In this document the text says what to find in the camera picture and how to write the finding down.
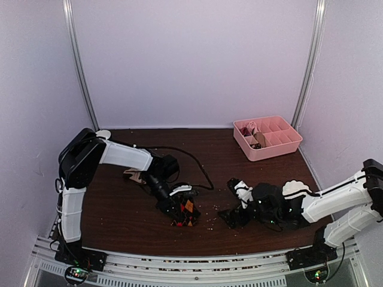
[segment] cardboard piece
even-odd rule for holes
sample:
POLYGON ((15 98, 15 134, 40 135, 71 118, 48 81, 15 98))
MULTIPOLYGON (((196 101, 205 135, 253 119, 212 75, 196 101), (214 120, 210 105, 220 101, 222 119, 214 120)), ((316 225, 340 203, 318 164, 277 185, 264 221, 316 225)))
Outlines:
POLYGON ((261 132, 257 132, 255 135, 254 135, 255 139, 257 140, 257 142, 259 142, 259 144, 261 145, 262 148, 266 148, 266 138, 265 136, 263 135, 263 133, 261 132))

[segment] small brown object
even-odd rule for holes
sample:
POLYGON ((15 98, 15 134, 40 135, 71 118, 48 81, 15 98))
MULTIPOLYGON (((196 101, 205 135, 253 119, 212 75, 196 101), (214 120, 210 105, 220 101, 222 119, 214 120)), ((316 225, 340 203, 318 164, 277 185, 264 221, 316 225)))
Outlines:
POLYGON ((132 181, 138 182, 139 184, 146 184, 146 182, 141 178, 141 172, 136 169, 126 169, 123 174, 124 179, 130 179, 132 181))
POLYGON ((261 145, 262 148, 266 148, 266 138, 265 136, 263 135, 263 133, 261 132, 257 132, 255 135, 254 135, 255 139, 257 140, 257 142, 259 142, 259 144, 261 145))

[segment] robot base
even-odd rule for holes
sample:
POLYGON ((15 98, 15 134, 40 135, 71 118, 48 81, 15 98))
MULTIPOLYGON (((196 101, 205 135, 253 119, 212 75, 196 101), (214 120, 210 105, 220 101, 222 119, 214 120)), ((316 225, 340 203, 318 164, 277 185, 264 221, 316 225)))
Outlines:
POLYGON ((103 271, 107 254, 82 248, 81 240, 65 243, 63 238, 59 237, 59 247, 54 259, 85 270, 103 271))
POLYGON ((325 247, 317 248, 311 246, 304 249, 295 249, 286 253, 288 266, 290 270, 308 268, 315 265, 324 264, 328 261, 338 258, 336 248, 325 247))
MULTIPOLYGON (((103 252, 99 251, 93 251, 93 250, 87 250, 83 249, 83 252, 86 257, 89 258, 90 267, 89 269, 95 270, 95 271, 103 271, 105 261, 107 260, 107 255, 103 252)), ((65 256, 63 253, 57 251, 56 255, 54 256, 54 259, 59 262, 63 262, 65 264, 75 265, 74 260, 72 259, 72 256, 65 256)), ((83 261, 79 262, 80 268, 87 269, 88 268, 88 262, 83 261)))

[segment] metal track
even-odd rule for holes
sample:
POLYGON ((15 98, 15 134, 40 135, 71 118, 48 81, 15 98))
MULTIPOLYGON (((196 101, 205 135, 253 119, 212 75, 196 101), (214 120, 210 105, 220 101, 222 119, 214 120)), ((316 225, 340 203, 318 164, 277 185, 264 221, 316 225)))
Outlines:
MULTIPOLYGON (((39 264, 41 269, 62 274, 66 265, 54 260, 55 252, 49 248, 50 242, 51 239, 39 237, 33 254, 42 260, 39 264)), ((345 244, 345 258, 354 257, 358 253, 355 240, 350 239, 345 244)), ((93 272, 88 282, 97 286, 120 287, 286 286, 284 275, 302 271, 289 270, 287 251, 217 257, 156 257, 106 252, 104 271, 93 272)), ((338 251, 338 260, 342 252, 342 249, 338 251)))

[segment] metal frame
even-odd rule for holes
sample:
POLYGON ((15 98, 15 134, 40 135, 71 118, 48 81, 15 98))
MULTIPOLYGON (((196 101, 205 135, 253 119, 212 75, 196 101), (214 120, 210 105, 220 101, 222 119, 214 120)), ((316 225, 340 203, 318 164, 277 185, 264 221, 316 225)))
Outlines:
MULTIPOLYGON (((72 44, 72 52, 75 60, 76 72, 78 82, 80 83, 81 92, 84 97, 86 109, 92 121, 93 128, 99 130, 99 124, 97 122, 95 110, 92 105, 92 101, 89 95, 89 89, 86 83, 83 64, 81 62, 80 51, 78 48, 77 35, 75 30, 74 16, 72 11, 72 0, 63 0, 64 14, 66 24, 68 26, 69 37, 72 44)), ((303 77, 303 83, 300 89, 300 95, 298 98, 297 106, 294 112, 293 121, 291 125, 296 129, 298 121, 303 112, 303 107, 306 102, 306 98, 309 92, 310 79, 314 70, 315 61, 318 55, 318 49, 323 32, 324 15, 326 12, 326 0, 317 1, 317 11, 315 13, 314 29, 312 31, 311 46, 309 50, 309 57, 306 65, 305 75, 303 77)))
POLYGON ((293 121, 291 125, 297 129, 299 119, 301 118, 303 107, 308 97, 309 87, 311 83, 311 77, 314 70, 315 61, 319 53, 319 46, 323 33, 324 15, 326 12, 326 0, 318 0, 317 12, 315 14, 314 29, 312 31, 311 46, 309 51, 309 57, 307 60, 305 76, 303 77, 303 83, 300 88, 300 94, 297 102, 297 106, 294 112, 293 121))
POLYGON ((100 128, 97 122, 95 110, 93 109, 92 101, 90 100, 89 90, 85 80, 84 68, 81 62, 80 51, 78 49, 77 35, 76 35, 76 29, 74 25, 74 17, 73 17, 73 11, 72 11, 72 1, 63 0, 63 6, 64 6, 65 21, 68 27, 69 37, 71 39, 71 44, 72 44, 72 52, 73 52, 78 82, 80 83, 81 92, 84 97, 85 106, 89 114, 90 120, 92 121, 93 129, 98 131, 100 128))
MULTIPOLYGON (((39 270, 62 276, 67 265, 54 260, 51 239, 38 237, 30 260, 25 287, 34 287, 39 270)), ((352 268, 360 287, 367 287, 360 254, 354 239, 345 242, 345 258, 352 260, 352 268)), ((287 286, 285 276, 290 271, 285 253, 288 250, 259 254, 216 257, 163 257, 107 252, 103 272, 92 272, 87 282, 95 286, 150 286, 150 287, 249 287, 287 286)), ((338 251, 337 262, 343 250, 338 251)))

